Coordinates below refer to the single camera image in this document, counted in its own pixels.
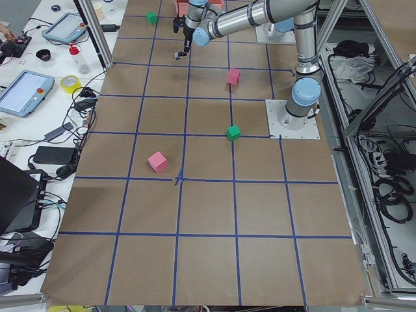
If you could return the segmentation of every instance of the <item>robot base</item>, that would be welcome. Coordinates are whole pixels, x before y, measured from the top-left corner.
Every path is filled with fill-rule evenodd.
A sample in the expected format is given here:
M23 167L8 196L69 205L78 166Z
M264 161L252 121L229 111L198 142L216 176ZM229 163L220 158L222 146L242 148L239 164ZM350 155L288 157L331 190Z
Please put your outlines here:
M286 100L267 99L268 132L271 138L295 138L303 140L319 140L317 123L314 118L307 119L306 124L300 130L290 130L282 126L278 121L279 111L286 106Z
M294 32L280 33L273 28L273 24L265 23L255 28L258 44L287 44L294 45Z

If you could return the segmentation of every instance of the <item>bottle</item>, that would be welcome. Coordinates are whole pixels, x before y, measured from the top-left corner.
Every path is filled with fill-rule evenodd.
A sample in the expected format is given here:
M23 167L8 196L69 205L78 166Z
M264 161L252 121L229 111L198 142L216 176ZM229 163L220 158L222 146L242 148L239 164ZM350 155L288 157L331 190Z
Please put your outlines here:
M91 72L90 67L81 54L81 51L74 44L70 44L70 54L72 56L73 62L77 65L79 73L86 74Z

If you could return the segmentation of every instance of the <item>yellow tape roll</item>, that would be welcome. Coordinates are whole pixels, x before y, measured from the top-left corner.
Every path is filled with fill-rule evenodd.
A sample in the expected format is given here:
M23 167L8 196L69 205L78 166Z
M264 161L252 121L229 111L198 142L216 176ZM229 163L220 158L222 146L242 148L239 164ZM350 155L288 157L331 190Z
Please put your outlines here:
M81 91L81 82L79 81L77 76L65 76L60 80L59 83L60 87L64 89L66 93L72 94L75 90Z

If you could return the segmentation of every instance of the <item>blue joint cap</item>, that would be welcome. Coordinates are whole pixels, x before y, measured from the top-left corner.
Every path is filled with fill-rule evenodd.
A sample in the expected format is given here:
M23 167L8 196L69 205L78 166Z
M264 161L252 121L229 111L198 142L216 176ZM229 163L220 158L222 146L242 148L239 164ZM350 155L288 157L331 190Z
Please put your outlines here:
M287 33L294 29L294 21L293 18L285 19L284 21L280 21L274 24L274 29L277 30L279 33Z
M192 5L201 6L208 2L208 0L189 0L189 3Z
M312 78L301 78L293 86L292 97L299 106L312 106L320 96L320 85Z
M209 36L201 27L197 27L192 35L197 46L205 47L209 43Z

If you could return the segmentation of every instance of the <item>pink box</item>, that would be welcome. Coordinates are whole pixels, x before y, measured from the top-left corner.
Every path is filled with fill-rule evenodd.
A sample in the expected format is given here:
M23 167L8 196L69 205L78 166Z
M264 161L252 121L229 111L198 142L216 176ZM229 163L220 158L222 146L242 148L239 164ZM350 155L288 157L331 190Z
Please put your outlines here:
M232 84L232 85L237 85L239 83L240 80L240 74L241 71L236 69L236 68L232 68L228 71L228 75L227 75L227 82Z
M224 7L224 0L209 0L214 6L220 8ZM179 16L187 15L189 7L189 0L175 0L176 14Z
M162 172L168 166L167 159L159 151L150 156L148 162L156 172Z

